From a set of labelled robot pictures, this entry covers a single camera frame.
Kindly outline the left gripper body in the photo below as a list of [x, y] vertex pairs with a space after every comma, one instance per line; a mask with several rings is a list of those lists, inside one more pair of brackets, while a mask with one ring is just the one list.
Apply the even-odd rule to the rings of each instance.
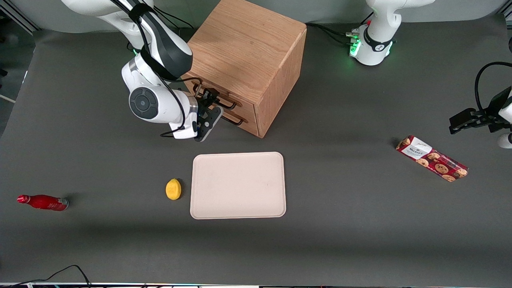
[[497, 95], [495, 95], [487, 108], [478, 107], [482, 115], [479, 118], [478, 126], [488, 127], [490, 133], [497, 132], [501, 129], [511, 130], [511, 87], [507, 87]]

